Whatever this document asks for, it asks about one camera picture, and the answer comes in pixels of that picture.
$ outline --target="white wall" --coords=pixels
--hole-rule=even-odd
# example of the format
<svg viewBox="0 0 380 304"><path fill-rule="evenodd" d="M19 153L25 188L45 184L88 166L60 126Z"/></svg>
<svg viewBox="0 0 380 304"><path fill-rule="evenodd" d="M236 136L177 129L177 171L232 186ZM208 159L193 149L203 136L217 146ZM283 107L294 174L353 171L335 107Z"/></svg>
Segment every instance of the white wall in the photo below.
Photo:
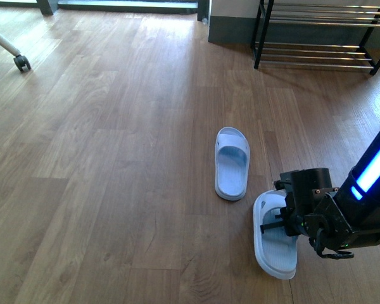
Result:
<svg viewBox="0 0 380 304"><path fill-rule="evenodd" d="M256 18L259 0L210 0L212 16ZM380 0L275 0L275 3L380 5Z"/></svg>

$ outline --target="gray baseboard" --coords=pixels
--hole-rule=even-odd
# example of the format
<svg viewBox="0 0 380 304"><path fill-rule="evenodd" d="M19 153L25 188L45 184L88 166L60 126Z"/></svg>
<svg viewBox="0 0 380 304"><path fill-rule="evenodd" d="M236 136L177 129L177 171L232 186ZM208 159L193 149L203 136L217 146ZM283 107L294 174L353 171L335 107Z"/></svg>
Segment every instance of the gray baseboard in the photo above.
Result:
<svg viewBox="0 0 380 304"><path fill-rule="evenodd" d="M34 0L0 0L0 6L12 8L37 8L38 3Z"/></svg>
<svg viewBox="0 0 380 304"><path fill-rule="evenodd" d="M254 18L234 18L211 16L208 41L214 43L251 42ZM325 27L318 25L269 25L266 36L268 42L357 45L362 40L366 28ZM368 48L380 48L380 28L373 31Z"/></svg>
<svg viewBox="0 0 380 304"><path fill-rule="evenodd" d="M195 14L197 3L183 2L146 2L146 1L79 1L60 0L60 8L64 10L114 11L129 13L156 14Z"/></svg>

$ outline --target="metal shoe rack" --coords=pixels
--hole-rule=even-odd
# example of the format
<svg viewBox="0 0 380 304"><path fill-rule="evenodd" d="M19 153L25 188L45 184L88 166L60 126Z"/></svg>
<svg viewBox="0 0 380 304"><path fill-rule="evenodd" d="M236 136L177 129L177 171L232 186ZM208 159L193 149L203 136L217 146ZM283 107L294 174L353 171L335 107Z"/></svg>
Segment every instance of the metal shoe rack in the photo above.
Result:
<svg viewBox="0 0 380 304"><path fill-rule="evenodd" d="M260 20L263 28L258 36ZM270 23L323 25L333 27L365 27L362 40L357 46L284 44L266 42ZM255 68L259 63L278 65L360 68L374 75L380 68L365 45L375 28L380 28L380 6L286 4L260 0L251 48L255 55Z"/></svg>

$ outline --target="blue led light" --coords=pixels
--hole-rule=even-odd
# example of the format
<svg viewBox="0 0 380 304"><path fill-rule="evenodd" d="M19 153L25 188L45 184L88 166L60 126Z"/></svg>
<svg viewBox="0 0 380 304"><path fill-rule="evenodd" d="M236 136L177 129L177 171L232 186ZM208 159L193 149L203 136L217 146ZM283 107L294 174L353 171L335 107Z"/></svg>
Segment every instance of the blue led light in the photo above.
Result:
<svg viewBox="0 0 380 304"><path fill-rule="evenodd" d="M368 164L365 170L360 174L357 179L357 184L362 188L364 192L367 192L371 186L380 177L380 150L377 152L372 161ZM355 187L351 188L353 195L356 199L361 200L362 195L357 191Z"/></svg>

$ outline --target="white pole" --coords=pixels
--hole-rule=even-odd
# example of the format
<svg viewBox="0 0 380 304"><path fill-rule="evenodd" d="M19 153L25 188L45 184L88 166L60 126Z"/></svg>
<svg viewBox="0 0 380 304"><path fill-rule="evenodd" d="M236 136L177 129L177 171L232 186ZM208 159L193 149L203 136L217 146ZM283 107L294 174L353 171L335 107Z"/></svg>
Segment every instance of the white pole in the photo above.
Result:
<svg viewBox="0 0 380 304"><path fill-rule="evenodd" d="M0 45L14 56L18 56L21 53L14 45L10 43L9 40L4 38L4 36L1 34L0 34Z"/></svg>

